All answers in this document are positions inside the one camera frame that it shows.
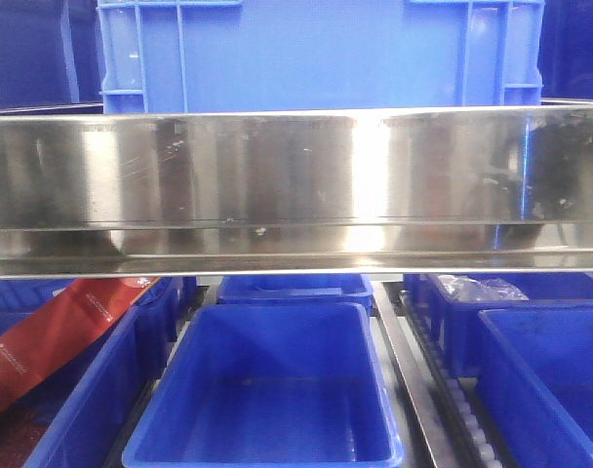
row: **stainless steel rail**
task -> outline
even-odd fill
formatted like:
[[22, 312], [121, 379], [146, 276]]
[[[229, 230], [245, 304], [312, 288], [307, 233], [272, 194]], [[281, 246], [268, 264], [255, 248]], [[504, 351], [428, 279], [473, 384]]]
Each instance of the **stainless steel rail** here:
[[593, 269], [593, 105], [0, 117], [0, 277]]
[[426, 443], [431, 463], [435, 468], [456, 468], [461, 464], [444, 421], [437, 411], [429, 388], [420, 373], [396, 314], [382, 283], [373, 283], [375, 302], [381, 331], [386, 340], [397, 376], [409, 394], [415, 417]]

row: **blue plastic crate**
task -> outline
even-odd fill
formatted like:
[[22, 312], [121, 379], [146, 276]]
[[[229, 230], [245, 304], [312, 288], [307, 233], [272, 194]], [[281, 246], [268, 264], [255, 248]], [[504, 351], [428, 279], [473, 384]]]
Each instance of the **blue plastic crate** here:
[[73, 280], [0, 280], [0, 310], [37, 309]]
[[99, 0], [106, 112], [537, 104], [543, 0]]
[[367, 275], [241, 275], [223, 278], [219, 304], [354, 302], [371, 313], [373, 287]]
[[123, 463], [391, 468], [402, 456], [362, 306], [216, 305], [193, 319]]
[[0, 0], [0, 109], [97, 102], [96, 0]]
[[[131, 309], [112, 331], [16, 403], [49, 426], [24, 466], [102, 466], [140, 390], [154, 378], [152, 364], [143, 360], [150, 343], [137, 330], [140, 313], [139, 307]], [[0, 312], [0, 334], [28, 315]]]
[[593, 0], [546, 2], [539, 66], [545, 96], [593, 99]]
[[437, 339], [446, 368], [453, 377], [476, 376], [481, 365], [479, 311], [528, 307], [529, 305], [593, 303], [593, 278], [585, 273], [494, 273], [466, 275], [475, 280], [501, 278], [518, 287], [529, 300], [498, 302], [459, 302], [429, 275], [428, 298], [431, 337]]
[[593, 307], [481, 319], [478, 393], [520, 466], [593, 467]]

